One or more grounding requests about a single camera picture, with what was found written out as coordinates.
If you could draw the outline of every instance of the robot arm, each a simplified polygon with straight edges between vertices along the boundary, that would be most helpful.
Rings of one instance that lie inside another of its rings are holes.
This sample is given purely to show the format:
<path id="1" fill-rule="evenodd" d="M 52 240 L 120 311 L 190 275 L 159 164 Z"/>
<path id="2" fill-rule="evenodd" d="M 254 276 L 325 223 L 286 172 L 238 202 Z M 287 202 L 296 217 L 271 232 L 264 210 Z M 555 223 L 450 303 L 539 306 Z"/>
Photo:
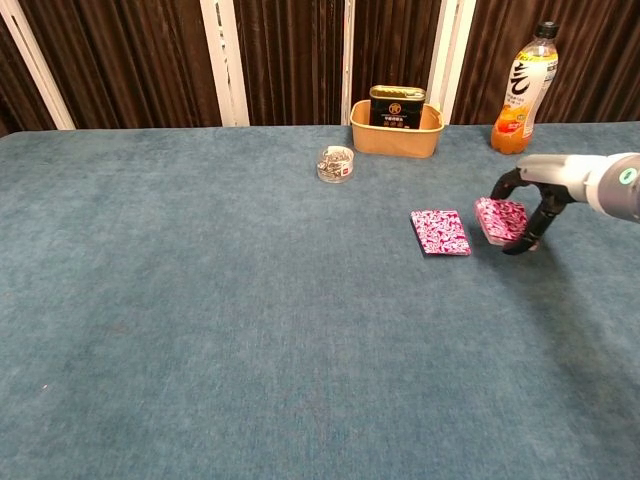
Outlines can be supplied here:
<path id="1" fill-rule="evenodd" d="M 542 200 L 522 236 L 503 247 L 508 255 L 529 250 L 569 203 L 640 223 L 640 154 L 529 155 L 500 177 L 492 199 L 505 199 L 517 187 L 535 185 Z"/>

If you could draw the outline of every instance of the curtain fold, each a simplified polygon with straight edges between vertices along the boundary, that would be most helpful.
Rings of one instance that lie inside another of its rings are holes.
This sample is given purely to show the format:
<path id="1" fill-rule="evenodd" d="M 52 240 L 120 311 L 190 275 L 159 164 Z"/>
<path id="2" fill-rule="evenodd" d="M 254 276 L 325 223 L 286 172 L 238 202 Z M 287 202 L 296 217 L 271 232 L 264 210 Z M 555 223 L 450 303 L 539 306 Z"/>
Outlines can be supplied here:
<path id="1" fill-rule="evenodd" d="M 511 62 L 540 21 L 560 26 L 558 73 L 537 122 L 640 120 L 640 2 L 476 3 L 451 123 L 491 124 Z"/>
<path id="2" fill-rule="evenodd" d="M 427 88 L 440 3 L 356 2 L 352 103 L 377 84 Z"/>
<path id="3" fill-rule="evenodd" d="M 20 0 L 78 128 L 221 125 L 198 0 Z"/>
<path id="4" fill-rule="evenodd" d="M 21 130 L 55 130 L 40 92 L 1 18 L 0 79 L 0 137 Z"/>
<path id="5" fill-rule="evenodd" d="M 339 124 L 344 1 L 234 6 L 251 124 Z"/>

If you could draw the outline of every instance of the tan container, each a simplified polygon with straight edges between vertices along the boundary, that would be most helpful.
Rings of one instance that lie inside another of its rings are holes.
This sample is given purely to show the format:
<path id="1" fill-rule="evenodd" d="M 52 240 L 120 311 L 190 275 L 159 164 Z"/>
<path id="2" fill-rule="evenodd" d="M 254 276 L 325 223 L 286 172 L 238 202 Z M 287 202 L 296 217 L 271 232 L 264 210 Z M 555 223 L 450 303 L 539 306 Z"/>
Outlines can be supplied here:
<path id="1" fill-rule="evenodd" d="M 433 155 L 444 128 L 442 113 L 431 105 L 422 107 L 419 130 L 369 125 L 371 100 L 356 103 L 351 110 L 351 128 L 356 150 L 397 157 L 427 158 Z"/>

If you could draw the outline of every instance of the pink patterned card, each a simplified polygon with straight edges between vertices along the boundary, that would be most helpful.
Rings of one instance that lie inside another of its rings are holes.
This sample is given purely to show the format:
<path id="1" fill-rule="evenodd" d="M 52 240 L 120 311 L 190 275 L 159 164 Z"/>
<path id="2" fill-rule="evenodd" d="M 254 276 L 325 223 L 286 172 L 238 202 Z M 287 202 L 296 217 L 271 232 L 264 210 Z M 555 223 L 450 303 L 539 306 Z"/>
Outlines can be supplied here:
<path id="1" fill-rule="evenodd" d="M 475 213 L 489 243 L 494 245 L 517 240 L 527 227 L 527 212 L 521 203 L 482 197 L 476 200 Z"/>
<path id="2" fill-rule="evenodd" d="M 470 255 L 471 248 L 455 210 L 416 210 L 411 223 L 425 255 Z"/>

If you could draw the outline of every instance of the orange juice bottle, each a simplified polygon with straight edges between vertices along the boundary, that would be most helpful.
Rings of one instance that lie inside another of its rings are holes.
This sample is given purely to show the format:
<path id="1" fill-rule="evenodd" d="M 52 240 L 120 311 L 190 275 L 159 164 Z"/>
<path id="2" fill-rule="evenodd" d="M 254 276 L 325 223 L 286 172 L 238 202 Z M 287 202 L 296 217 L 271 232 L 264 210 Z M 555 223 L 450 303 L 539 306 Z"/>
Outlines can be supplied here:
<path id="1" fill-rule="evenodd" d="M 538 107 L 558 68 L 553 40 L 558 26 L 544 22 L 536 27 L 533 42 L 513 61 L 502 111 L 491 131 L 491 146 L 502 153 L 520 153 L 533 137 Z"/>

